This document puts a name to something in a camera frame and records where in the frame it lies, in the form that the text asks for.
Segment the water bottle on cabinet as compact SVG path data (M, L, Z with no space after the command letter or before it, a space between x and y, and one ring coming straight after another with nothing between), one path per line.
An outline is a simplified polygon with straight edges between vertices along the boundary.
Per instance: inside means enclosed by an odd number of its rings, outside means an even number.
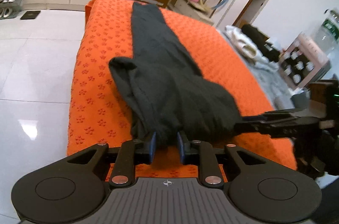
M316 32L314 41L328 55L338 46L338 9L327 9L324 14L326 18Z

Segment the black folded clothes stack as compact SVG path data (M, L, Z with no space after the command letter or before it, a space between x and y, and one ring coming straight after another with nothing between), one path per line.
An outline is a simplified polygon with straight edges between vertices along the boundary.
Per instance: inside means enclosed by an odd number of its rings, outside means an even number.
M241 27L241 31L243 34L248 36L254 44L256 44L259 51L270 62L277 63L279 61L280 51L274 48L271 43L267 42L268 38L256 27L251 26L250 24L245 24Z

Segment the cream low cabinet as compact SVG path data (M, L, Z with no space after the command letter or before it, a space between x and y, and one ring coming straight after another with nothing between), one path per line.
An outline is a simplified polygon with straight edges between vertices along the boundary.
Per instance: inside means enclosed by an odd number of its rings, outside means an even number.
M212 19L209 18L209 12L205 12L200 3L195 3L191 0L170 0L167 8L206 24L214 25Z

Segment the white folded padded jacket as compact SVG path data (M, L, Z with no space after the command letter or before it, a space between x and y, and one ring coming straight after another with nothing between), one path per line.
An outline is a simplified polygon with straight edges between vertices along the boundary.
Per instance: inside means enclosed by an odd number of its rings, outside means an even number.
M232 46L247 60L253 63L268 64L269 60L262 54L256 44L236 26L227 25L224 34Z

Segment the orange floral table mat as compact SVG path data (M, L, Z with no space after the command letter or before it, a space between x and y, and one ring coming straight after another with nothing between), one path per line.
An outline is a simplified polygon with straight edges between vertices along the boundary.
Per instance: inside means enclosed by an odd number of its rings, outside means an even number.
M177 133L216 147L232 143L296 169L290 140L259 133L233 137L243 116L272 106L245 63L210 25L130 0L92 0L85 7L71 87L67 153L96 143L118 147L156 134L150 165L139 177L194 178Z

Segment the black floor mat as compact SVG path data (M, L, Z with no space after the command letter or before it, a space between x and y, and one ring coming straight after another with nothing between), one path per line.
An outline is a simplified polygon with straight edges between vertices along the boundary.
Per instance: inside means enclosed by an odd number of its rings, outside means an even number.
M20 20L34 20L40 13L40 10L28 10L20 17Z

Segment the dark grey sweatpants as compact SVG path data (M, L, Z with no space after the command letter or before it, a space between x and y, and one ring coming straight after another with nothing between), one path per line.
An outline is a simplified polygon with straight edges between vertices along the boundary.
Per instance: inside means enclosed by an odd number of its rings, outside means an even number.
M109 70L132 111L132 137L155 132L162 147L173 145L178 132L189 140L230 138L241 120L233 96L204 79L160 9L134 3L131 25L133 56L112 58Z

